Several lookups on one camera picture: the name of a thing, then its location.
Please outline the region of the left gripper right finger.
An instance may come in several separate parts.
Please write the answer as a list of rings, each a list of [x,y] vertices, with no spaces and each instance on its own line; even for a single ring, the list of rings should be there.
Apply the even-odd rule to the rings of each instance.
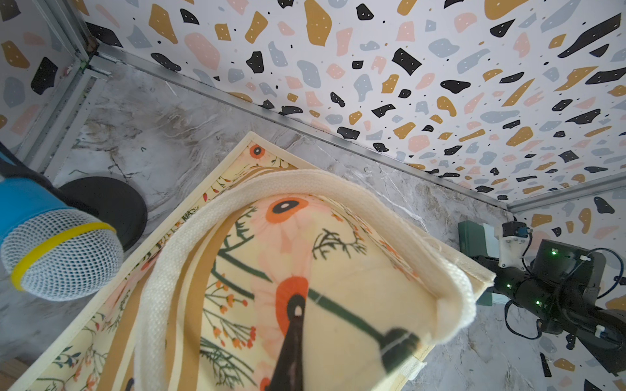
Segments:
[[[402,328],[393,328],[385,333],[378,340],[378,345],[386,373],[391,373],[417,351],[420,342],[416,334]]]

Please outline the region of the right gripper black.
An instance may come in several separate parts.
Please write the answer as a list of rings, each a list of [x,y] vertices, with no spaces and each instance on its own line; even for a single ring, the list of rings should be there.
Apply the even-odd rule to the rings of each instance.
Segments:
[[[494,288],[538,317],[544,333],[604,337],[596,300],[605,265],[599,252],[544,239],[526,271],[498,265]]]

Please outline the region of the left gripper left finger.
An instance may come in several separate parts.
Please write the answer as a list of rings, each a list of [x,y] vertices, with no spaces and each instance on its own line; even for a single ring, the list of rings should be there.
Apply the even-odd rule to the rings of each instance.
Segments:
[[[290,298],[287,306],[288,329],[276,368],[266,390],[303,391],[303,324],[306,299]]]

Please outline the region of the dark green book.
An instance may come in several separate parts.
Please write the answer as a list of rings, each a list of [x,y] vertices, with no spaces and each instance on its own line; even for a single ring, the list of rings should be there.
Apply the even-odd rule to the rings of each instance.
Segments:
[[[458,223],[458,235],[463,254],[490,271],[497,269],[500,254],[493,226],[463,221]]]

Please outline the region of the cream floral canvas bag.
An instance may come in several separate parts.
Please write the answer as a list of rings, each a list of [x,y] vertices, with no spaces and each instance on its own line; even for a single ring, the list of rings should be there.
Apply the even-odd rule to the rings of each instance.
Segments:
[[[130,256],[16,390],[266,390],[290,298],[303,390],[399,390],[495,275],[362,187],[249,133]],[[416,334],[387,374],[378,340]]]

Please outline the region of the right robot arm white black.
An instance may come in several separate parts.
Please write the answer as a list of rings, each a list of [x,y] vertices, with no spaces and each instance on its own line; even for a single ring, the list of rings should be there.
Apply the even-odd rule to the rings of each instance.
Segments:
[[[606,265],[598,250],[544,239],[530,270],[494,257],[474,260],[496,274],[494,292],[538,317],[539,334],[568,332],[614,375],[625,370],[625,311],[596,305]]]

